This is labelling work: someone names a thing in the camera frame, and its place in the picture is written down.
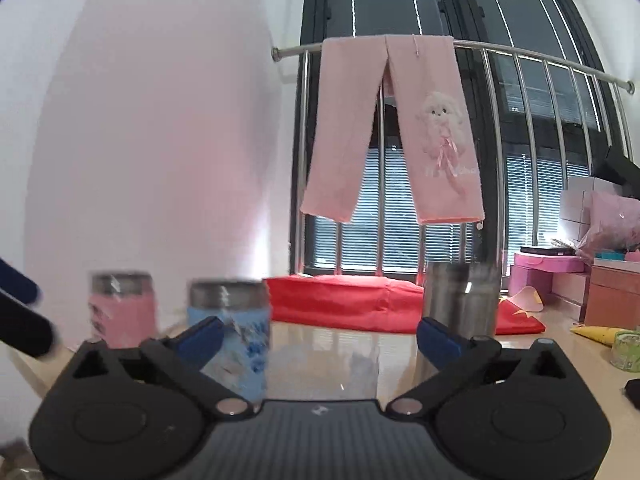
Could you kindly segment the blue cartoon sticker cup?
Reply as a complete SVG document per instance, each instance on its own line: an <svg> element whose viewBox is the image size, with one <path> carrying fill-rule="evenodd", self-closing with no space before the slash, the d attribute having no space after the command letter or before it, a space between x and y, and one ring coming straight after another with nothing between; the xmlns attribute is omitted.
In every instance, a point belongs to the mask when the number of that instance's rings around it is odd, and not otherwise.
<svg viewBox="0 0 640 480"><path fill-rule="evenodd" d="M220 350L201 368L229 390L254 404L266 393L271 307L264 282L194 280L186 309L194 325L204 318L224 324Z"/></svg>

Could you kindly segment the tall stainless steel cup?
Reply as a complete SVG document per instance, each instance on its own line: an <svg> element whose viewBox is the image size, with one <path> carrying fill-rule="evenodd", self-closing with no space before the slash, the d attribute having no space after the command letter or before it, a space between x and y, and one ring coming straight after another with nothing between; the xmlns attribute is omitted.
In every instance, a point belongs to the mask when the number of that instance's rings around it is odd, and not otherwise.
<svg viewBox="0 0 640 480"><path fill-rule="evenodd" d="M463 338L496 333L501 266L433 262L426 267L423 315Z"/></svg>

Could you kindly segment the pink lettered steel cup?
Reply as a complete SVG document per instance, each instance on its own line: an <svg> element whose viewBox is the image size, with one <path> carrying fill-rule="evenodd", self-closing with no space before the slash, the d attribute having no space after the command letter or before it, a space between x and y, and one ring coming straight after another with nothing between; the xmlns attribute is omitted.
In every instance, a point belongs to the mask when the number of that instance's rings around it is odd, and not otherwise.
<svg viewBox="0 0 640 480"><path fill-rule="evenodd" d="M88 306L92 336L110 348L134 348L157 335L156 298L149 273L93 273Z"/></svg>

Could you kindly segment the pink low stool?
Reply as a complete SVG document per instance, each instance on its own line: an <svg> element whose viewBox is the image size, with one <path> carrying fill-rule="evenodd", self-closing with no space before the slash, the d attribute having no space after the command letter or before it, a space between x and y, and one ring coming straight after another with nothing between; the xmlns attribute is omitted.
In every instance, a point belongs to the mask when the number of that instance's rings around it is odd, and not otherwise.
<svg viewBox="0 0 640 480"><path fill-rule="evenodd" d="M561 298L583 306L588 298L589 280L588 268L577 256L516 252L508 292L514 296L529 286L536 289L543 302Z"/></svg>

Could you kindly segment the red flag cloth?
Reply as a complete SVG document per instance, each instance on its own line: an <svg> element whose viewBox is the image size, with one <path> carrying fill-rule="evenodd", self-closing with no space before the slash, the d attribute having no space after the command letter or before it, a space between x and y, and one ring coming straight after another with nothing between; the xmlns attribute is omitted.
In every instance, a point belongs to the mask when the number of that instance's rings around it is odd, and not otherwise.
<svg viewBox="0 0 640 480"><path fill-rule="evenodd" d="M277 322L362 332L411 334L423 315L423 288L355 275L267 278Z"/></svg>

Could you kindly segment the orange pink storage box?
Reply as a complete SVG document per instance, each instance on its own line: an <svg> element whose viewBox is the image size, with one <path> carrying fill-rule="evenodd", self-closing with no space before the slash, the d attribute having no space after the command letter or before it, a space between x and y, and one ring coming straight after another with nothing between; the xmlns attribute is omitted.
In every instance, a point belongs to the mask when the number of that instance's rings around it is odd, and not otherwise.
<svg viewBox="0 0 640 480"><path fill-rule="evenodd" d="M638 261L594 260L584 323L628 330L638 328L639 286Z"/></svg>

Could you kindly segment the white stacked boxes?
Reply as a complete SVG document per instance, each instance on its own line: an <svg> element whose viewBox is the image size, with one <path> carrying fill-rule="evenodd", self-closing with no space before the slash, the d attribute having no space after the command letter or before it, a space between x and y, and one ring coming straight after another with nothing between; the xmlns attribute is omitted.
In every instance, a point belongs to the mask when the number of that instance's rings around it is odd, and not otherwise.
<svg viewBox="0 0 640 480"><path fill-rule="evenodd" d="M623 188L595 177L569 177L561 193L556 235L570 245L577 244L590 227L591 195L594 192L623 195Z"/></svg>

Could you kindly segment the pink towel with doll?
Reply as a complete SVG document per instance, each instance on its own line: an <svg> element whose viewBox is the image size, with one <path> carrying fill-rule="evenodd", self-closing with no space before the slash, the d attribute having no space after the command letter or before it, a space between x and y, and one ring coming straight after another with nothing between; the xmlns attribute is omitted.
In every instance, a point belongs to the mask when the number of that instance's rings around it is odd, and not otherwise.
<svg viewBox="0 0 640 480"><path fill-rule="evenodd" d="M480 166L452 40L384 35L323 41L304 214L336 222L352 218L382 82L392 107L390 136L401 146L416 221L484 221ZM460 183L436 159L440 141L450 136L461 152L454 163Z"/></svg>

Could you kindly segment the metal window railing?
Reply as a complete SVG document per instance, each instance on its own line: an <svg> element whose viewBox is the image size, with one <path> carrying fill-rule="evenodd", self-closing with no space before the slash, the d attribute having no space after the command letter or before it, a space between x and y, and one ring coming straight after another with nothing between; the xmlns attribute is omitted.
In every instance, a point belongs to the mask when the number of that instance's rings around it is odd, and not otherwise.
<svg viewBox="0 0 640 480"><path fill-rule="evenodd" d="M527 49L522 49L518 47L509 47L503 46L502 44L488 44L488 42L483 41L474 41L474 40L463 40L463 39L454 39L454 46L457 49L477 51L480 56L480 60L482 61L484 68L484 77L485 84L487 87L487 95L490 104L490 111L492 117L492 123L494 124L494 133L496 138L496 157L497 157L497 167L496 167L496 179L497 179L497 229L499 230L499 234L497 235L497 249L496 249L496 257L502 258L504 238L506 237L506 177L504 176L504 170L502 168L503 165L503 150L502 150L502 133L500 127L500 114L498 107L498 98L497 91L495 87L494 75L491 70L491 62L490 62L490 54L500 55L500 56L510 56L512 58L512 62L514 65L514 70L518 75L518 84L521 88L521 96L523 100L523 106L525 108L525 122L527 125L527 132L529 137L529 151L530 156L532 156L532 178L533 182L533 224L534 224L534 232L533 232L533 243L536 244L537 240L537 230L539 223L539 190L538 190L538 162L537 162L537 148L535 145L535 133L533 126L533 115L530 110L529 97L526 90L526 83L524 78L524 73L522 71L522 62L521 58L525 58L525 61L535 62L542 66L544 70L544 74L546 75L548 91L550 94L550 99L552 102L552 107L555 114L556 121L556 132L558 133L559 144L560 144L560 152L564 154L565 152L565 144L563 138L563 127L562 127L562 119L560 116L558 101L556 100L555 88L553 85L553 78L550 73L549 65L558 66L562 68L562 70L566 70L570 75L570 80L573 81L574 91L576 93L576 100L578 103L578 107L580 110L580 117L582 118L582 130L584 130L585 136L585 144L587 158L589 165L592 166L592 155L590 148L590 137L588 133L588 127L585 120L584 109L582 108L582 101L579 96L579 89L576 80L576 73L582 74L587 79L586 85L588 86L588 80L591 79L593 81L592 85L594 87L594 93L598 97L598 101L600 104L600 110L603 120L603 125L605 128L606 137L608 138L608 142L612 142L611 140L611 124L610 120L606 116L605 105L603 104L603 98L601 96L601 82L602 84L608 84L609 86L613 86L614 90L612 93L614 96L612 99L614 100L616 117L618 121L618 125L622 128L622 136L623 136L623 152L625 156L628 156L629 159L633 159L634 156L631 154L630 147L630 134L629 127L627 122L626 112L624 111L624 106L622 102L622 98L620 97L620 89L624 89L630 96L636 93L636 84L632 80L626 80L614 77L610 74L605 73L603 70L597 70L596 68L585 66L573 61L562 60L562 58L558 58L557 56L552 56L550 54L540 53L536 51L531 51ZM298 133L297 133L297 155L296 160L298 163L297 177L296 177L296 200L295 205L298 208L296 212L296 220L294 226L294 248L293 252L293 269L297 274L305 273L306 266L306 249L305 249L305 233L306 233L306 214L299 210L299 206L304 198L304 190L303 187L306 185L308 179L307 172L307 129L308 129L308 114L309 114L309 92L310 92L310 74L311 74L311 55L314 53L321 52L322 44L304 44L303 46L297 46L286 49L279 49L277 47L273 47L271 49L271 57L273 62L277 63L282 61L284 58L292 58L293 56L299 56L302 60L300 61L300 84L299 84L299 103L298 103ZM385 222L385 178L386 178L386 155L385 155L385 142L386 142L386 130L384 126L384 118L385 118L385 90L384 84L381 82L380 88L378 88L378 105L376 109L378 110L378 128L375 130L378 132L378 235L376 239L376 260L375 260L375 275L383 275L383 264L384 264L384 222ZM459 177L459 173L454 170L457 166L454 166L455 162L460 162L460 151L458 150L458 146L454 139L450 136L449 138L440 141L438 146L438 166L440 169L447 169L447 176L452 177L454 179L454 183L460 183L456 179ZM342 222L335 223L335 256L334 256L334 274L340 275L343 272L343 235L344 235L344 226ZM419 222L419 255L418 255L418 267L416 268L416 282L418 284L422 283L421 280L424 278L425 273L425 240L426 240L426 224Z"/></svg>

